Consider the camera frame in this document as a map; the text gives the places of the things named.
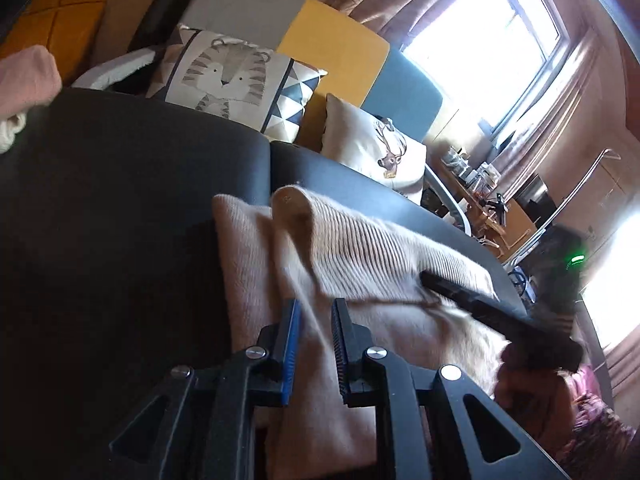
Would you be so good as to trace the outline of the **person's right hand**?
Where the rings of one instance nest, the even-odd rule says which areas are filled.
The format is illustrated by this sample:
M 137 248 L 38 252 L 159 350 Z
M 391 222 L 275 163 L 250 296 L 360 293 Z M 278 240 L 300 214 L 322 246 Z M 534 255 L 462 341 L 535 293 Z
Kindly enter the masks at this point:
M 521 348 L 508 344 L 501 353 L 495 401 L 549 455 L 555 456 L 572 435 L 575 411 L 570 389 L 556 370 L 531 370 Z

